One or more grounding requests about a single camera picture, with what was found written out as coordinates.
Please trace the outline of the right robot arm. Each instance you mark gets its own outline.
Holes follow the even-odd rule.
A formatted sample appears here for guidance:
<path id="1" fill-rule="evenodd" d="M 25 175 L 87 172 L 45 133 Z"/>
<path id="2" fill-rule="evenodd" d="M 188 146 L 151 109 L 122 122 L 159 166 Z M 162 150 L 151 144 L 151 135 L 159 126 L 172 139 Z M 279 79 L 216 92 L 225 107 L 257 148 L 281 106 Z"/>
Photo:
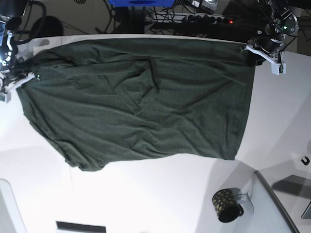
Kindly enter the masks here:
<path id="1" fill-rule="evenodd" d="M 28 39 L 15 39 L 16 34 L 26 34 L 25 30 L 20 31 L 22 16 L 26 10 L 32 10 L 33 6 L 42 10 L 42 17 L 39 26 Z M 42 29 L 47 16 L 47 9 L 44 3 L 38 0 L 2 0 L 0 2 L 0 100 L 8 103 L 14 90 L 24 83 L 35 78 L 32 72 L 13 71 L 17 63 L 18 46 L 29 43 Z"/>

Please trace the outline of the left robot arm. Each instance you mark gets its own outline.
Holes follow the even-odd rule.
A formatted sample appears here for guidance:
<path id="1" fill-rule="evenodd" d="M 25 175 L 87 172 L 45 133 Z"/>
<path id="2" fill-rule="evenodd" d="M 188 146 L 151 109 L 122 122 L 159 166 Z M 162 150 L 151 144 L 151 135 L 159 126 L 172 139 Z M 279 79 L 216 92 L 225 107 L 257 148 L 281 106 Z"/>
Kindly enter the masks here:
<path id="1" fill-rule="evenodd" d="M 286 73 L 284 53 L 298 34 L 298 19 L 286 0 L 258 0 L 254 19 L 243 23 L 250 38 L 241 52 L 247 51 L 250 66 L 260 66 L 267 61 L 275 75 Z"/>

